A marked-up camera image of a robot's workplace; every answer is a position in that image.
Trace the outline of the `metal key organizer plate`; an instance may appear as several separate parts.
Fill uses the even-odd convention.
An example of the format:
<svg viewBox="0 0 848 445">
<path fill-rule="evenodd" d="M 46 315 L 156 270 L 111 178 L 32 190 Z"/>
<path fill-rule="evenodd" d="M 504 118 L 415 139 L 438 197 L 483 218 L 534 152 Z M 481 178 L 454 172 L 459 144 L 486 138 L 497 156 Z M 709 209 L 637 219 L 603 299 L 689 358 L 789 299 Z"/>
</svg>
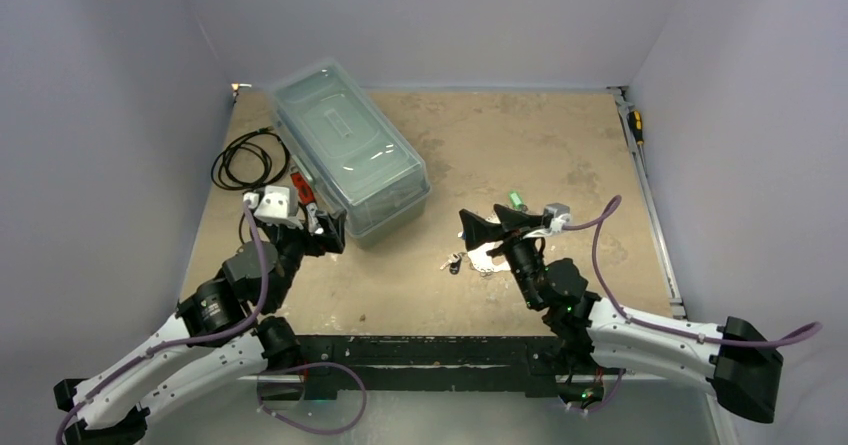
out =
<svg viewBox="0 0 848 445">
<path fill-rule="evenodd" d="M 494 223 L 499 222 L 499 220 L 494 215 L 491 215 L 484 219 Z M 462 232 L 459 234 L 459 237 L 463 240 L 463 228 Z M 486 275 L 510 270 L 510 266 L 507 262 L 502 262 L 500 264 L 494 262 L 492 252 L 495 250 L 496 246 L 500 244 L 500 242 L 501 240 L 486 243 L 481 247 L 471 251 L 467 251 L 465 249 L 466 255 L 469 257 L 471 265 L 476 271 L 480 272 L 483 275 Z"/>
</svg>

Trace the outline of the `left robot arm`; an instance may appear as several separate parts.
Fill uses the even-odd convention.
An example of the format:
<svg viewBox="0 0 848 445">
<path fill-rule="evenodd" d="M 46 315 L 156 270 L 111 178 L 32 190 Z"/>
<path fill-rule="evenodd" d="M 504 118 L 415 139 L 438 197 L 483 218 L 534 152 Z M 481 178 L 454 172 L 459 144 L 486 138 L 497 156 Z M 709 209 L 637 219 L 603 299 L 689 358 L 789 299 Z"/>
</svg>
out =
<svg viewBox="0 0 848 445">
<path fill-rule="evenodd" d="M 228 381 L 310 369 L 282 306 L 306 257 L 344 251 L 346 214 L 245 211 L 251 240 L 179 302 L 147 340 L 106 370 L 54 388 L 58 444 L 136 444 L 150 421 Z"/>
</svg>

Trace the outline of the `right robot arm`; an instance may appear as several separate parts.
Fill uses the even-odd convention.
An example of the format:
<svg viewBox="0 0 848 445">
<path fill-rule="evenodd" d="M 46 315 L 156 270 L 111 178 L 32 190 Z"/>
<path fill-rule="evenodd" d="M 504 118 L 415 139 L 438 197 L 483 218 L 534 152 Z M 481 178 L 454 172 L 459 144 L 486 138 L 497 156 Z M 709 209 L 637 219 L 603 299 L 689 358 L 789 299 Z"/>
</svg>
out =
<svg viewBox="0 0 848 445">
<path fill-rule="evenodd" d="M 542 241 L 576 230 L 568 208 L 553 203 L 541 214 L 497 204 L 496 221 L 462 209 L 467 250 L 502 257 L 528 309 L 561 342 L 560 357 L 576 372 L 592 365 L 643 372 L 697 388 L 728 412 L 770 424 L 784 359 L 750 322 L 722 324 L 668 318 L 622 305 L 611 292 L 591 292 L 570 258 L 546 262 Z"/>
</svg>

